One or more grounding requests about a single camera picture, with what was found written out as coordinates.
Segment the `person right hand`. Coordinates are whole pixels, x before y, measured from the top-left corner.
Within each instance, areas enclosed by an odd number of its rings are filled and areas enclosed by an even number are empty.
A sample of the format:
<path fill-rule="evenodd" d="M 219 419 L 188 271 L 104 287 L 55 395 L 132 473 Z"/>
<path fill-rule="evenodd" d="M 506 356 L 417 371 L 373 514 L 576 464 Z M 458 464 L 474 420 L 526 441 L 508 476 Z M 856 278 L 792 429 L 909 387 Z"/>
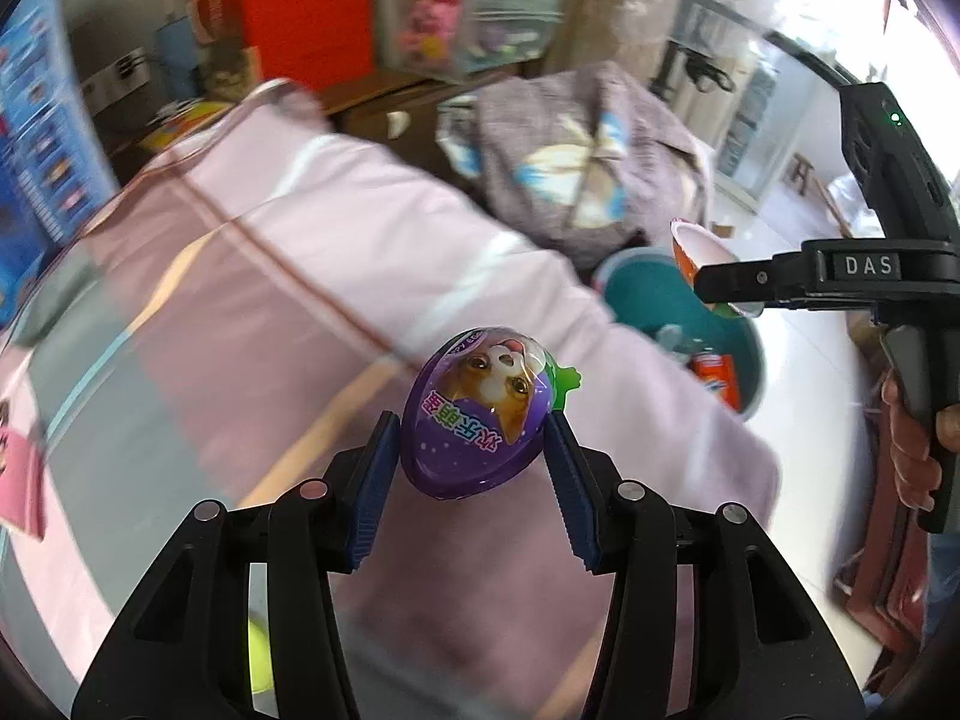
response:
<path fill-rule="evenodd" d="M 882 401 L 889 411 L 890 458 L 901 504 L 930 512 L 934 509 L 932 493 L 942 483 L 942 470 L 932 460 L 929 431 L 903 405 L 895 374 L 884 380 Z"/>

